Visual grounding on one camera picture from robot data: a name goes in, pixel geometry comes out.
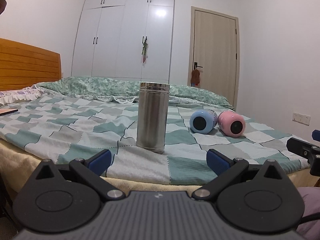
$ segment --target pillow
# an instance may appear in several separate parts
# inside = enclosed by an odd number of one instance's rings
[[[28,102],[41,97],[42,92],[38,89],[24,88],[21,90],[0,91],[0,106]]]
[[[0,91],[0,98],[12,95],[37,95],[40,91],[38,89],[24,88],[20,90]]]

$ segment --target book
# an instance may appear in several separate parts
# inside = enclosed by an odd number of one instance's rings
[[[18,109],[0,109],[0,116],[5,114],[12,114],[14,112],[18,112]]]

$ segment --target thermos lid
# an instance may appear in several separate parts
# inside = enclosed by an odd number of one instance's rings
[[[234,121],[230,127],[230,130],[233,134],[241,133],[242,129],[243,129],[243,124],[240,121]]]
[[[151,83],[151,82],[141,82],[140,91],[145,92],[159,92],[159,93],[169,93],[169,84]]]
[[[198,131],[202,131],[207,127],[207,121],[202,116],[197,116],[193,120],[193,127]]]

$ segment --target green floral duvet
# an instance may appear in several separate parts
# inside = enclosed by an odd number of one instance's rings
[[[68,77],[56,82],[35,85],[48,94],[62,94],[84,99],[106,102],[132,103],[139,100],[140,82],[121,81],[101,77]],[[213,92],[183,85],[170,85],[169,103],[217,105],[234,109],[228,100]]]

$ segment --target brown cloth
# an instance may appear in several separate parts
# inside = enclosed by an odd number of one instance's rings
[[[200,83],[200,71],[195,69],[191,72],[191,84]]]
[[[0,14],[4,12],[6,5],[7,5],[6,0],[0,0]]]

